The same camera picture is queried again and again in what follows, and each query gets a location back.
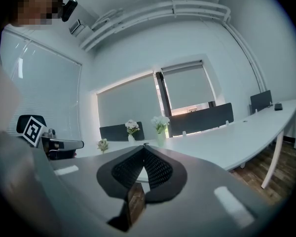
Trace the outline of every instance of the desk divider panel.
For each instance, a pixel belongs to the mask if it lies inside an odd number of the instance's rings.
[[[264,108],[268,107],[272,103],[271,91],[267,90],[265,92],[253,95],[250,97],[251,100],[251,113],[255,113],[256,110],[259,112]]]
[[[170,117],[172,135],[182,135],[182,132],[194,133],[225,125],[226,121],[233,122],[231,103],[212,108],[175,115]]]
[[[135,140],[144,140],[143,124],[137,122],[139,126],[139,131],[133,134]],[[128,141],[128,133],[125,124],[112,125],[100,127],[100,134],[102,139],[107,139],[108,141]]]

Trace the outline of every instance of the white vase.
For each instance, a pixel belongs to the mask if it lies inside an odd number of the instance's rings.
[[[135,139],[134,139],[133,135],[128,134],[128,141],[131,146],[133,146],[135,144]]]
[[[157,133],[158,146],[163,147],[165,139],[166,139],[165,131],[162,131],[161,133]]]

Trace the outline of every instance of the window blind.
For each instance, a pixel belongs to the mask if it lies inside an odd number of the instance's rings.
[[[194,66],[162,69],[171,109],[214,101],[212,89],[201,63]]]
[[[12,78],[20,55],[30,41],[16,34],[3,31],[1,35],[0,59],[4,71]]]
[[[20,115],[41,115],[47,127],[55,129],[58,138],[80,140],[77,109],[80,65],[35,43],[27,46],[22,60],[12,81],[23,101],[7,132],[19,135],[16,124]],[[17,70],[22,70],[21,77]]]
[[[156,137],[150,120],[161,115],[153,75],[148,75],[98,94],[100,126],[141,121],[145,139]]]

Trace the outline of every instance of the white desk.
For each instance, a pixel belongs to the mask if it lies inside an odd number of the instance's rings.
[[[272,163],[262,184],[262,187],[265,188],[274,172],[281,151],[283,130],[296,112],[296,100],[281,103],[283,105],[281,111],[274,111],[273,106],[265,108],[226,127],[186,137],[166,139],[163,147],[188,156],[208,160],[225,170],[231,170],[256,156],[277,137]],[[155,140],[137,141],[135,145],[142,145],[145,142],[157,146]],[[107,152],[129,146],[129,142],[109,142]],[[88,153],[84,156],[100,154],[100,151],[96,148],[96,146],[93,146],[92,149],[86,148],[84,152],[87,151]],[[145,170],[139,175],[138,181],[148,181]]]

